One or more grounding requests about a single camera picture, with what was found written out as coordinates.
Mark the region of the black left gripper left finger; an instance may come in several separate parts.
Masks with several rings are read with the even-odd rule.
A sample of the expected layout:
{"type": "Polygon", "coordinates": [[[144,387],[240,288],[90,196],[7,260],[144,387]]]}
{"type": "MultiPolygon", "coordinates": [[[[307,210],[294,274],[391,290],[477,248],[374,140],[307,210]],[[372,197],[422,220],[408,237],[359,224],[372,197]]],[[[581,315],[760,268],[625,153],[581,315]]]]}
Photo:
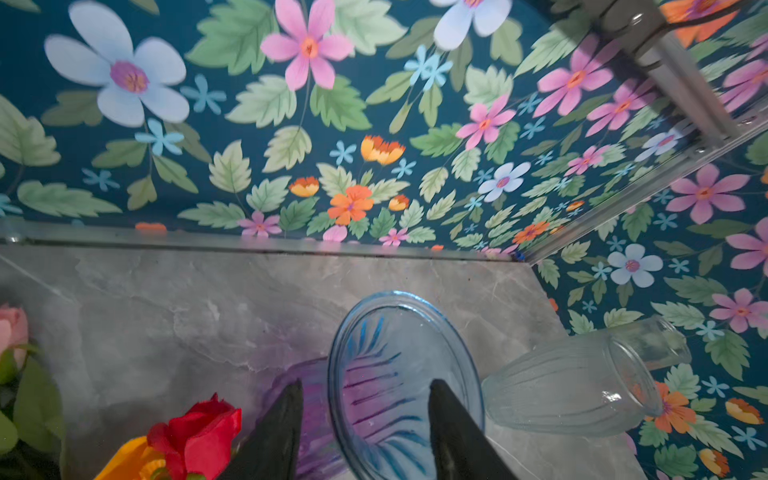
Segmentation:
{"type": "Polygon", "coordinates": [[[218,479],[295,479],[303,404],[303,386],[296,380],[282,390],[218,479]]]}

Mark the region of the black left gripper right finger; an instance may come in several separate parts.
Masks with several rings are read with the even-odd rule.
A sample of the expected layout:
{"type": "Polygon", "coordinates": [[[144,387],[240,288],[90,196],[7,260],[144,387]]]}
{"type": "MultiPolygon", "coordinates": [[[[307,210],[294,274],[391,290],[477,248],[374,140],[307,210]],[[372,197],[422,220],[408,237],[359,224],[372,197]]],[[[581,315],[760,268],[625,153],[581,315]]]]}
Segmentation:
{"type": "Polygon", "coordinates": [[[437,479],[518,479],[442,379],[430,384],[428,415],[437,479]]]}

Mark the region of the red rose stem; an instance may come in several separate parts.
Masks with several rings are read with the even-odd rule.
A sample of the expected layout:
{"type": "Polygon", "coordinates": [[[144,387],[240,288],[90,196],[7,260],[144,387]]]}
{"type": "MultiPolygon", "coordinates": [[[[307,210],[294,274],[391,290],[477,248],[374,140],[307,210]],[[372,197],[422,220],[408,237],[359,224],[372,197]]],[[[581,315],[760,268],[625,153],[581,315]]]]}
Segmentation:
{"type": "Polygon", "coordinates": [[[242,429],[242,410],[220,400],[196,403],[183,416],[154,425],[148,445],[162,453],[171,479],[201,475],[217,479],[232,458],[242,429]]]}

